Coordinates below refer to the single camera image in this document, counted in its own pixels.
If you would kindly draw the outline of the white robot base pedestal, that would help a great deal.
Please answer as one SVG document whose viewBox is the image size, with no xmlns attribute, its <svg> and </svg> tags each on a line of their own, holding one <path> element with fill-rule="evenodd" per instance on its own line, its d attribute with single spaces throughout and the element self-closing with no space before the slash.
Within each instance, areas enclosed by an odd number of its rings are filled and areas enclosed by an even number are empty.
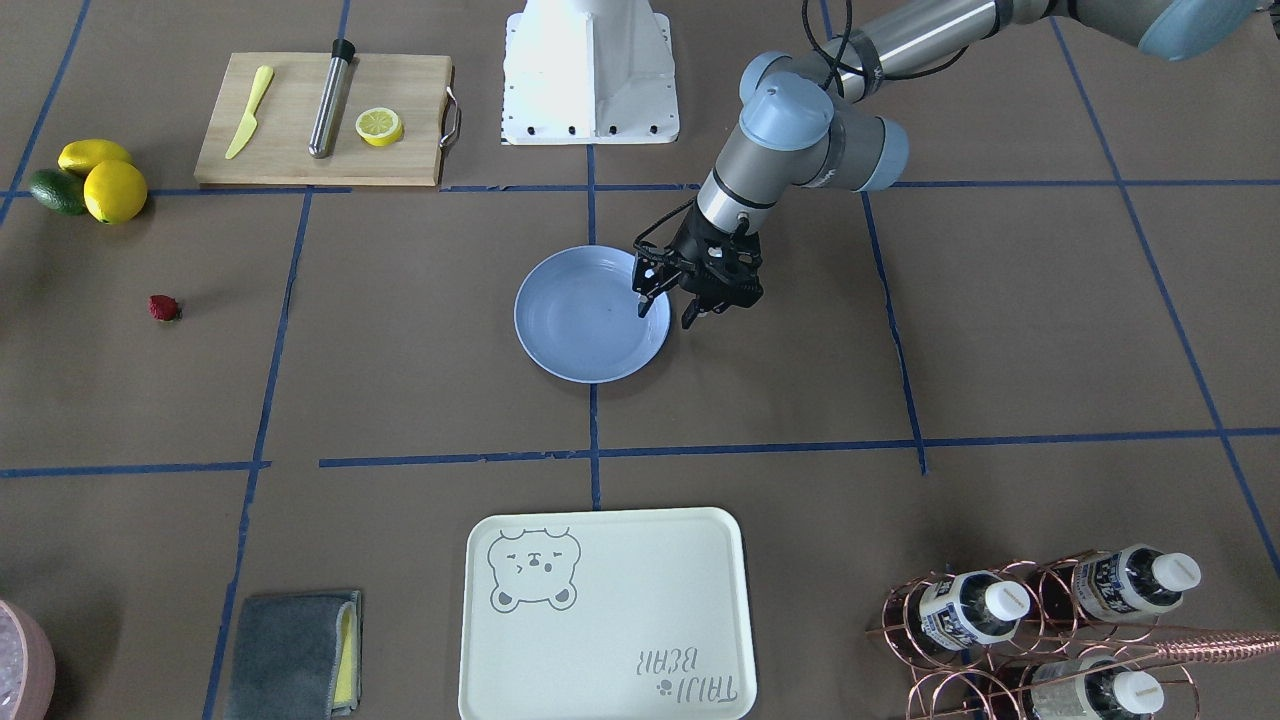
<svg viewBox="0 0 1280 720">
<path fill-rule="evenodd" d="M 678 140 L 672 27 L 649 1 L 527 1 L 504 41 L 502 143 Z"/>
</svg>

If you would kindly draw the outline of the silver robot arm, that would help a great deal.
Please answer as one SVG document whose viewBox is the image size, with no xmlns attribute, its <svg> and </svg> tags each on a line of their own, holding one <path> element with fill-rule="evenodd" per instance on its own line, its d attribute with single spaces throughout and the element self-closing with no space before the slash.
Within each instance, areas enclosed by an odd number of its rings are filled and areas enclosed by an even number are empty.
<svg viewBox="0 0 1280 720">
<path fill-rule="evenodd" d="M 680 323 L 763 295 L 760 231 L 791 187 L 876 192 L 910 154 L 896 122 L 858 110 L 881 90 L 950 68 L 1012 26 L 1065 18 L 1166 61 L 1198 56 L 1254 13 L 1252 1 L 910 1 L 808 53 L 763 53 L 739 81 L 737 122 L 666 246 L 634 243 L 634 292 L 646 316 L 675 287 Z"/>
</svg>

